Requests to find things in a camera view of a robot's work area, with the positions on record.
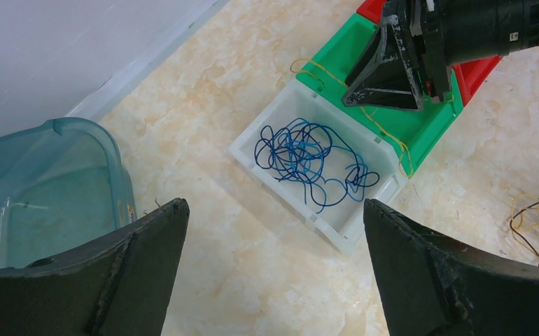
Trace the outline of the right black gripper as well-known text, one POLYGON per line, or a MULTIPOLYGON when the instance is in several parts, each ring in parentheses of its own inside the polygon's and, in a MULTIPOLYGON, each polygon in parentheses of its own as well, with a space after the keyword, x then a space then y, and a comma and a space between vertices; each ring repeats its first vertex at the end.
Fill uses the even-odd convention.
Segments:
POLYGON ((452 91, 445 55, 445 15, 451 1, 406 1, 405 16, 383 17, 346 77, 347 107, 422 111, 452 91))

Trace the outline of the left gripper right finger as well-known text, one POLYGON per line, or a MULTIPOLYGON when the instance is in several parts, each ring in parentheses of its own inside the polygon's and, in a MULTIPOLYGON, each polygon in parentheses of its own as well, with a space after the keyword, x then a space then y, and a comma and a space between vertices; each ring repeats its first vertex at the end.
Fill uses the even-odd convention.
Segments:
POLYGON ((539 335, 539 267, 480 250, 377 199, 363 205, 391 335, 539 335))

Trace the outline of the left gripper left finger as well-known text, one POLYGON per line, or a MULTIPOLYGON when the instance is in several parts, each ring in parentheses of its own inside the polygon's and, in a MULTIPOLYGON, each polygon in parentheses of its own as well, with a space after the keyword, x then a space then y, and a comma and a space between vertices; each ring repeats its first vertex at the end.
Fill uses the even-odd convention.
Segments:
POLYGON ((189 218, 176 198, 76 248, 0 269, 0 335, 160 335, 189 218))

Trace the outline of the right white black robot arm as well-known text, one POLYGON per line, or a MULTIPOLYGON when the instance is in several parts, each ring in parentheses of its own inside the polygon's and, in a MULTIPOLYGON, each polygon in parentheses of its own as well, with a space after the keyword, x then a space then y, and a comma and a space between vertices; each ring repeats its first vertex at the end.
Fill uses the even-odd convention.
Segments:
POLYGON ((421 111, 445 99, 452 66, 537 46, 539 0, 386 1, 342 103, 421 111))

